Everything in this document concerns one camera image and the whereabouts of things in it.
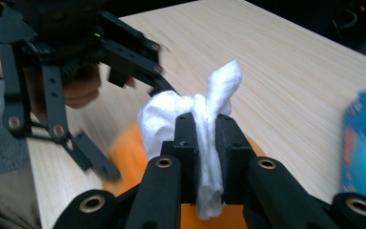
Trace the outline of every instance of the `wooden table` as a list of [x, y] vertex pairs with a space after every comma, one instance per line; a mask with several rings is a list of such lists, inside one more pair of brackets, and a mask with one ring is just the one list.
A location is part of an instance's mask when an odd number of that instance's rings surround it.
[[[236, 59], [243, 81], [232, 117], [311, 195], [332, 201], [342, 115], [366, 88], [366, 56], [243, 0], [200, 0], [122, 20], [162, 46], [164, 76], [182, 95], [204, 94], [209, 74]], [[68, 110], [72, 132], [83, 129], [103, 152], [149, 100], [148, 87], [120, 89], [105, 80], [107, 70], [100, 97]], [[59, 146], [30, 139], [29, 147], [42, 224], [52, 228], [74, 197], [101, 181]]]

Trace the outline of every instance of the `orange object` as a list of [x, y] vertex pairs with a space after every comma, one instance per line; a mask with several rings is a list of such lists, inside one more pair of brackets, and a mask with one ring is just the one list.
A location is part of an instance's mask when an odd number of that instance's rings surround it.
[[[260, 147], [250, 138], [248, 138], [248, 140], [254, 148], [254, 152], [258, 156], [264, 156]], [[104, 190], [113, 193], [117, 197], [141, 182], [147, 167], [148, 159], [145, 155], [145, 149], [137, 122], [134, 122], [131, 126], [126, 128], [115, 139], [110, 148], [109, 159], [120, 170], [121, 178], [116, 181], [104, 180]], [[209, 220], [202, 220], [198, 218], [195, 206], [182, 204], [180, 228], [247, 228], [242, 211], [243, 206], [226, 205], [220, 216]]]

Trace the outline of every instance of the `crumpled paper towel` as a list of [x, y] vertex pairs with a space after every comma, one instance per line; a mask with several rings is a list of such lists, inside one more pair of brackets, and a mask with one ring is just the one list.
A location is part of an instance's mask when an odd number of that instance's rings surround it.
[[223, 184], [215, 149], [215, 119], [231, 113], [230, 97], [242, 79], [236, 60], [213, 72], [208, 78], [207, 96], [180, 96], [173, 91], [154, 96], [138, 114], [138, 123], [148, 159], [160, 155], [162, 142], [172, 141], [175, 119], [191, 112], [195, 121], [200, 157], [197, 214], [209, 219], [221, 214]]

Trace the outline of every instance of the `light wood surface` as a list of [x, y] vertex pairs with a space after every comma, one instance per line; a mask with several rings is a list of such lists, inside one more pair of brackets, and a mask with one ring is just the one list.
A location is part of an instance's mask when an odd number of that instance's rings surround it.
[[[209, 74], [236, 59], [243, 81], [232, 117], [311, 195], [332, 201], [342, 115], [366, 88], [366, 56], [243, 0], [200, 0], [122, 19], [162, 46], [164, 76], [182, 95], [204, 94]], [[72, 132], [83, 129], [106, 152], [149, 100], [147, 89], [120, 89], [104, 79], [96, 101], [68, 110]], [[52, 228], [74, 197], [101, 182], [59, 146], [30, 139], [29, 147], [42, 224]]]

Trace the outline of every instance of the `white tissue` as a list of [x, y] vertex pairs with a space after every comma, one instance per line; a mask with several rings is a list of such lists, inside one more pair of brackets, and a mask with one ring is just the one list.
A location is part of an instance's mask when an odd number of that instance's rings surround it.
[[175, 119], [191, 112], [195, 121], [200, 156], [197, 214], [209, 219], [221, 214], [224, 203], [221, 166], [215, 149], [215, 119], [231, 113], [230, 97], [239, 87], [241, 72], [234, 60], [208, 78], [208, 93], [179, 96], [173, 91], [154, 96], [138, 114], [138, 123], [148, 159], [160, 155], [163, 141], [172, 141]]

